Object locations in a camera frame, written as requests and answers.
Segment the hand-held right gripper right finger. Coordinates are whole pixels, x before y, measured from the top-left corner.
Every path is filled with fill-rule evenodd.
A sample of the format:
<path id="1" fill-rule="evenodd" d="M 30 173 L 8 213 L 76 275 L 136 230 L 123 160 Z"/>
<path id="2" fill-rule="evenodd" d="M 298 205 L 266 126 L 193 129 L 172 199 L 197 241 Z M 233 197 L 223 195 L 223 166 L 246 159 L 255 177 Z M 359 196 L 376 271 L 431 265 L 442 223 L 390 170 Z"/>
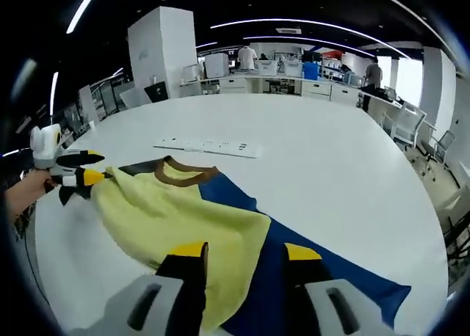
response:
<path id="1" fill-rule="evenodd" d="M 314 250 L 285 243 L 287 335 L 394 335 L 380 308 L 354 285 L 330 275 Z"/>

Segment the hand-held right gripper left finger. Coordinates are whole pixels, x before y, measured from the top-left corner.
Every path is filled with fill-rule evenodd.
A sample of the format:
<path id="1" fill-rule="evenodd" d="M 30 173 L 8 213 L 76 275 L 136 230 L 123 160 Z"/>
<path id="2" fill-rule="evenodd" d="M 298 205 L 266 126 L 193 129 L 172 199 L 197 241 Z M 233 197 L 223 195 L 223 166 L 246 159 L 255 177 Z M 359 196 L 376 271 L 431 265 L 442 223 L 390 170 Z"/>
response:
<path id="1" fill-rule="evenodd" d="M 116 293 L 104 316 L 70 335 L 198 335 L 206 308 L 209 244 L 172 249 L 153 275 Z"/>

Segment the person's left hand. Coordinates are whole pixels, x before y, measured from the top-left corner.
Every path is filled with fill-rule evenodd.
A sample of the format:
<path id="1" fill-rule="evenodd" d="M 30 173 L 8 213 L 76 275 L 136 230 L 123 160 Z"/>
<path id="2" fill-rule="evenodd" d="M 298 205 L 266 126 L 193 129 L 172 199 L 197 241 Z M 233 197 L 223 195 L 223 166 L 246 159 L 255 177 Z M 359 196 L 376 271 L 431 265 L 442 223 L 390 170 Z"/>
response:
<path id="1" fill-rule="evenodd" d="M 29 172 L 23 179 L 23 184 L 25 185 L 24 196 L 29 204 L 39 200 L 58 186 L 49 171 L 39 169 L 33 169 Z"/>

